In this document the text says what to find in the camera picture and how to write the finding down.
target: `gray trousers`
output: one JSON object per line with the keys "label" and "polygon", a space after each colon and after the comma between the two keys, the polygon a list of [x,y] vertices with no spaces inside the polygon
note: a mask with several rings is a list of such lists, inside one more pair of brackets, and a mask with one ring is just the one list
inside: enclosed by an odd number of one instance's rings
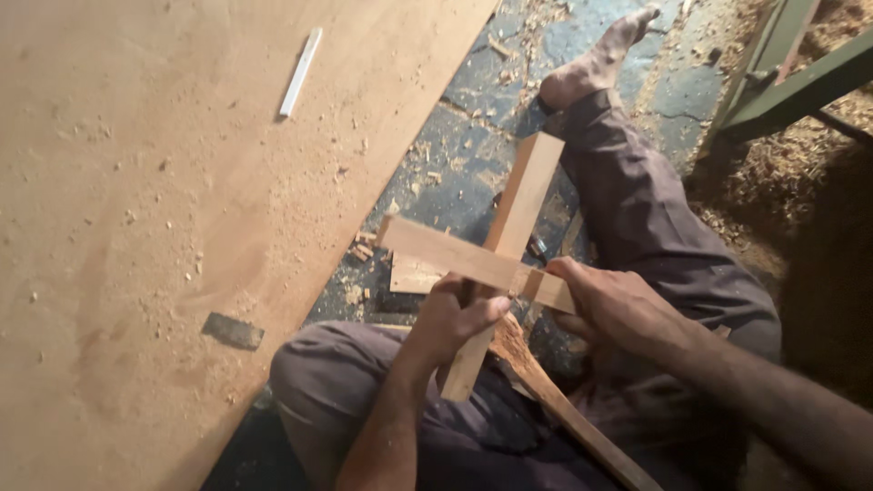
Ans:
{"label": "gray trousers", "polygon": [[[685,201],[670,163],[630,124],[614,91],[564,113],[561,164],[579,191],[607,269],[635,271],[683,315],[778,361],[780,323],[760,283]],[[300,330],[270,381],[294,452],[329,489],[405,333],[327,322]],[[627,354],[577,408],[665,489],[732,489],[746,454],[740,421],[706,395]],[[493,363],[471,399],[442,400],[433,380],[419,431],[421,489],[621,489]]]}

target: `knee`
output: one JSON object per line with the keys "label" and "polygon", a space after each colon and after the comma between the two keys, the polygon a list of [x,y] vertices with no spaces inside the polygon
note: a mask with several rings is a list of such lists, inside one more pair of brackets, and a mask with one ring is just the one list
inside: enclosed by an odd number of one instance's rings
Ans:
{"label": "knee", "polygon": [[374,378],[387,372],[399,336],[354,322],[307,326],[276,351],[270,385],[280,401],[290,404],[302,391],[332,391],[357,378]]}

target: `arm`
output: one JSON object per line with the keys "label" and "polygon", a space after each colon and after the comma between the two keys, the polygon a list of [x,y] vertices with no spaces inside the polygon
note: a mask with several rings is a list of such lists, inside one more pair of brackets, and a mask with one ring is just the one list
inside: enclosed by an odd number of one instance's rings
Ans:
{"label": "arm", "polygon": [[591,342],[613,342],[706,391],[828,481],[870,488],[873,415],[686,319],[635,273],[566,258],[546,269],[567,281],[582,315],[557,314],[560,326]]}
{"label": "arm", "polygon": [[343,463],[337,489],[415,488],[416,432],[430,376],[450,363],[468,339],[509,311],[505,297],[477,299],[461,309],[461,291],[461,278],[455,274],[430,290]]}

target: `hand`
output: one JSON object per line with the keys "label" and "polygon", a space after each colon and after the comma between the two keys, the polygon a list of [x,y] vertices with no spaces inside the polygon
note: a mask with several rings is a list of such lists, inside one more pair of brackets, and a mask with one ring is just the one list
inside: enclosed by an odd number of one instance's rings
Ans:
{"label": "hand", "polygon": [[468,339],[509,312],[510,302],[506,297],[477,298],[461,309],[462,285],[462,278],[454,273],[438,281],[424,300],[412,332],[403,344],[403,349],[414,352],[415,358],[424,362],[428,370],[450,363]]}
{"label": "hand", "polygon": [[549,261],[546,271],[560,276],[581,318],[553,312],[555,322],[588,342],[610,341],[631,353],[655,358],[663,349],[685,346],[703,328],[679,314],[636,273],[604,271],[570,258]]}

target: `white pencil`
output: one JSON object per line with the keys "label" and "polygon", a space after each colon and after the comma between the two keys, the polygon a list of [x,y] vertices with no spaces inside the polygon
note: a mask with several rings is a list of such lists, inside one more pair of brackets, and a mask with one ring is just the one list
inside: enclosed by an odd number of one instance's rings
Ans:
{"label": "white pencil", "polygon": [[303,79],[306,77],[306,72],[309,71],[309,64],[313,62],[315,48],[318,47],[320,39],[321,28],[316,27],[309,33],[309,40],[306,41],[306,47],[303,48],[303,54],[300,55],[300,62],[297,64],[297,70],[294,71],[294,76],[291,78],[291,84],[288,86],[288,92],[285,94],[285,100],[282,101],[282,108],[278,111],[284,117],[291,115],[291,110],[294,109],[294,102],[297,101],[297,96],[300,94]]}

